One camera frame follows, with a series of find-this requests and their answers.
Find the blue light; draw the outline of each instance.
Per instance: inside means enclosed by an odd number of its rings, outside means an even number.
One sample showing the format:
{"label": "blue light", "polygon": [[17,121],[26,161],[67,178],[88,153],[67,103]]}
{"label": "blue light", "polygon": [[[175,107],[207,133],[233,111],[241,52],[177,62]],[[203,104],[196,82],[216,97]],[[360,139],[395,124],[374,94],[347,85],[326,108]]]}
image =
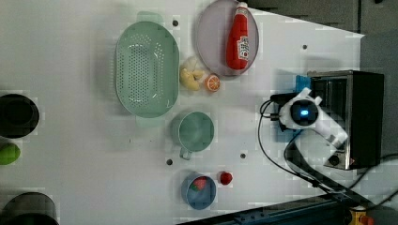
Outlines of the blue light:
{"label": "blue light", "polygon": [[301,111],[301,115],[308,115],[308,111]]}

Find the blue bowl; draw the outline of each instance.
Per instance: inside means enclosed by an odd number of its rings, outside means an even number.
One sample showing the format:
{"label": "blue bowl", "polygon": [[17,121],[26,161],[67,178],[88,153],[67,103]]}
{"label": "blue bowl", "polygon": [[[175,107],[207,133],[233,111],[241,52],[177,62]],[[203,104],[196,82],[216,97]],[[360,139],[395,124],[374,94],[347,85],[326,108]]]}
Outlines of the blue bowl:
{"label": "blue bowl", "polygon": [[[206,178],[206,186],[202,190],[196,191],[190,188],[192,182],[199,177]],[[209,207],[216,198],[217,187],[213,179],[200,173],[193,173],[185,178],[181,186],[181,195],[184,201],[193,209],[202,210]]]}

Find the orange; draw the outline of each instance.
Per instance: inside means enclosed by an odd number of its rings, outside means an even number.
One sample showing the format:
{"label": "orange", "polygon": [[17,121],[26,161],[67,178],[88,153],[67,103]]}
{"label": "orange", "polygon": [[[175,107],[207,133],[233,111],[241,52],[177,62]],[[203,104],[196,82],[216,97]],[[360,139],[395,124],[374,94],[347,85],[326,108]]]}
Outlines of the orange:
{"label": "orange", "polygon": [[220,79],[214,75],[209,75],[204,81],[205,88],[209,91],[216,92],[220,89]]}

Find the white table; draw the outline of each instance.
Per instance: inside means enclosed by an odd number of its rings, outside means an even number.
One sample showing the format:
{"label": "white table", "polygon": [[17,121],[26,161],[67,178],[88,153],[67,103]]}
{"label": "white table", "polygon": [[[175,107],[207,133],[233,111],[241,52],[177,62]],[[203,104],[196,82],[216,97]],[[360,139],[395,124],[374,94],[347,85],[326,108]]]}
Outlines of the white table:
{"label": "white table", "polygon": [[[3,1],[0,89],[35,100],[42,119],[35,133],[13,141],[22,156],[0,167],[0,207],[18,193],[36,190],[54,199],[62,225],[175,224],[322,194],[263,157],[255,133],[257,111],[270,95],[291,92],[297,74],[358,68],[360,35],[251,9],[259,54],[245,74],[222,81],[218,93],[192,94],[181,87],[177,104],[158,128],[135,126],[134,116],[118,102],[115,44],[137,12],[163,16],[182,62],[195,54],[194,21],[210,2]],[[172,26],[173,19],[179,27]],[[185,161],[168,126],[188,109],[210,114],[216,138]],[[283,163],[291,134],[269,121],[262,132],[267,150]],[[165,163],[169,158],[172,166]],[[189,172],[216,179],[223,170],[234,180],[218,188],[208,209],[195,211],[182,201],[179,186]]]}

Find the bottle label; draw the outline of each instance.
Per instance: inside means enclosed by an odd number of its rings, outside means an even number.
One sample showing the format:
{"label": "bottle label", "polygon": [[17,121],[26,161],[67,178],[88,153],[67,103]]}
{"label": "bottle label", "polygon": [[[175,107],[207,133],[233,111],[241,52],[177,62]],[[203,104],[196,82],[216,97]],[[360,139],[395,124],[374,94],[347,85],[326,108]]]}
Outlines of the bottle label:
{"label": "bottle label", "polygon": [[249,60],[249,39],[246,36],[240,37],[240,40],[237,41],[237,57]]}
{"label": "bottle label", "polygon": [[237,11],[235,12],[235,16],[237,16],[238,14],[243,15],[246,18],[248,18],[248,9],[246,9],[244,7],[239,7],[239,8],[237,8]]}

